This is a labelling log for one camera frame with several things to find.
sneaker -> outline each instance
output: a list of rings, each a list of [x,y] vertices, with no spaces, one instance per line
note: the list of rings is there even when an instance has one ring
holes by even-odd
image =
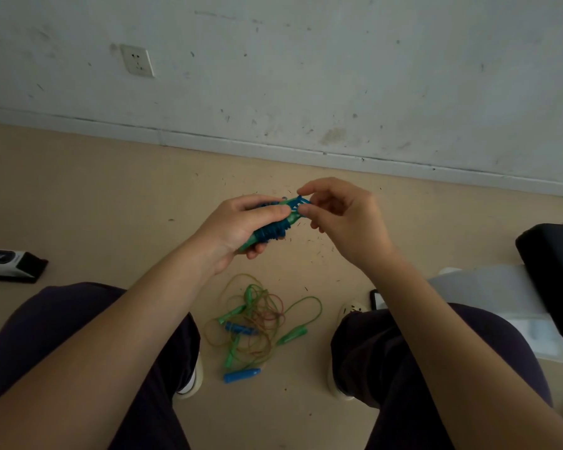
[[[194,367],[194,371],[192,372],[192,377],[186,385],[181,387],[180,390],[175,393],[175,397],[179,398],[180,400],[185,400],[190,396],[195,395],[202,385],[203,378],[204,371],[202,369],[202,357],[200,356],[199,352],[198,359],[196,360],[196,366]]]
[[[357,301],[352,301],[352,302],[346,302],[342,305],[342,307],[340,308],[340,312],[338,313],[338,320],[336,322],[336,326],[339,326],[340,323],[342,322],[342,320],[348,316],[351,313],[363,313],[365,311],[368,311],[369,309],[357,302]],[[343,400],[343,401],[350,401],[353,400],[354,397],[346,395],[344,393],[342,393],[338,386],[336,385],[336,381],[334,380],[334,371],[332,369],[332,363],[330,360],[330,366],[328,367],[327,370],[327,386],[330,389],[330,393],[332,394],[332,396],[338,400]]]

electrical outlet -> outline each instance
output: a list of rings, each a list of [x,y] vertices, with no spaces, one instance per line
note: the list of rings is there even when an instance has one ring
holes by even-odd
[[[121,55],[130,74],[154,77],[150,57],[145,48],[121,44]]]

leg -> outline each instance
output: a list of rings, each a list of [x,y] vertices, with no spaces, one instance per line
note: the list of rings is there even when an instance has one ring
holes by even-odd
[[[23,303],[0,331],[0,396],[124,292],[86,282],[47,287]],[[199,344],[188,315],[157,357],[110,448],[190,448],[171,398],[190,380]]]
[[[523,336],[491,312],[451,304],[458,315],[552,405],[540,364]],[[388,310],[353,312],[331,341],[339,390],[378,408],[373,449],[452,449],[421,371]]]

baseboard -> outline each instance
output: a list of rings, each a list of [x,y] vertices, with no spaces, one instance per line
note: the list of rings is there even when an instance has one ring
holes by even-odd
[[[22,110],[0,108],[0,123],[65,133],[73,132],[75,134],[92,135],[95,137],[181,147],[191,150],[225,153],[227,155],[249,158],[269,159],[271,161],[281,161],[284,163],[330,167],[354,170],[356,172],[380,173],[422,180],[510,189],[525,193],[548,194],[563,197],[563,183],[553,181],[501,175],[476,170],[428,166],[411,162],[323,153],[206,135],[188,134],[186,132],[104,123],[95,120],[40,114]]]

forearm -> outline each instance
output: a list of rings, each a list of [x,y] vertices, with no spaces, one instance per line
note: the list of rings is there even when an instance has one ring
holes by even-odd
[[[382,294],[456,448],[563,448],[563,420],[392,251],[364,268]]]
[[[201,248],[175,249],[5,393],[0,448],[106,448],[210,276]]]

